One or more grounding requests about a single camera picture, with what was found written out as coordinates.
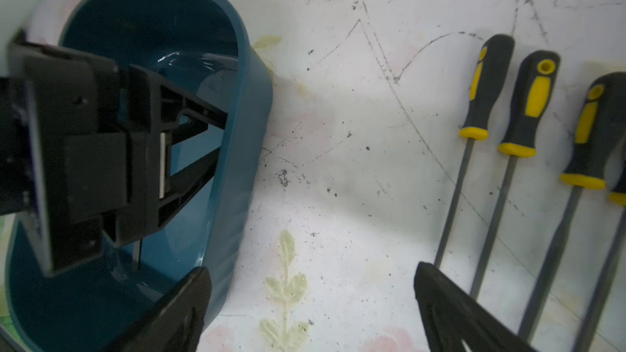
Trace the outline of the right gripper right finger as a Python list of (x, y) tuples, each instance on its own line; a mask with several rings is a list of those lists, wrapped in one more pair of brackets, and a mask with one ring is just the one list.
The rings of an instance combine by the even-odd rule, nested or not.
[(418, 264), (413, 287), (431, 351), (533, 350), (433, 264)]

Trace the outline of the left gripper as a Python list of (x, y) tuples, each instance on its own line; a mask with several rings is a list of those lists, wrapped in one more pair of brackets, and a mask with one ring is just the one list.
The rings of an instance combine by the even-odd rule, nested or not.
[[(1, 79), (1, 212), (19, 213), (42, 274), (161, 231), (215, 176), (228, 114), (161, 74), (28, 42)], [(121, 95), (121, 125), (117, 127)]]

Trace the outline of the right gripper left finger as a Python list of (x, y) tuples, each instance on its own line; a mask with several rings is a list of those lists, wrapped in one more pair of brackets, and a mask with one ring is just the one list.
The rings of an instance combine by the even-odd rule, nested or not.
[(205, 267), (192, 269), (106, 351), (195, 351), (204, 327), (212, 283)]

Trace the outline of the teal plastic storage box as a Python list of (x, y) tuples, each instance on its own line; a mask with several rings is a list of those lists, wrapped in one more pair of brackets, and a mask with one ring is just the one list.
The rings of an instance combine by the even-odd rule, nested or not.
[(82, 0), (56, 46), (161, 74), (228, 114), (210, 136), (213, 179), (158, 232), (133, 243), (104, 239), (99, 257), (42, 274), (22, 217), (3, 238), (1, 347), (14, 351), (106, 351), (196, 267), (210, 273), (203, 332), (228, 295), (272, 107), (272, 80), (228, 0)]

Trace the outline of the file tool yellow black handle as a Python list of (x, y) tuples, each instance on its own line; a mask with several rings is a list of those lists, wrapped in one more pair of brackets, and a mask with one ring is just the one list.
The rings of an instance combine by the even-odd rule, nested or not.
[(530, 343), (540, 322), (583, 190), (606, 188), (606, 163), (625, 134), (625, 73), (608, 73), (589, 87), (575, 130), (572, 157), (562, 182), (572, 186), (562, 220), (555, 230), (541, 271), (528, 301), (518, 336)]
[(469, 168), (474, 144), (489, 137), (488, 121), (492, 109), (502, 93), (513, 57), (515, 40), (507, 34), (496, 34), (481, 48), (470, 86), (469, 110), (461, 127), (460, 136), (466, 140), (456, 186), (453, 192), (443, 233), (435, 254), (434, 265), (441, 267), (453, 229), (463, 183)]
[(509, 160), (469, 292), (474, 299), (479, 297), (518, 159), (536, 156), (537, 128), (551, 99), (560, 64), (558, 53), (540, 50), (528, 55), (519, 67), (510, 105), (510, 122), (498, 147)]
[(625, 247), (625, 169), (609, 194), (609, 200), (623, 208), (611, 246), (600, 271), (593, 295), (575, 339), (573, 351), (589, 351), (604, 307), (611, 294), (620, 256)]
[(138, 271), (140, 269), (142, 244), (142, 239), (135, 241), (135, 243), (133, 244), (131, 261), (131, 268), (133, 271)]

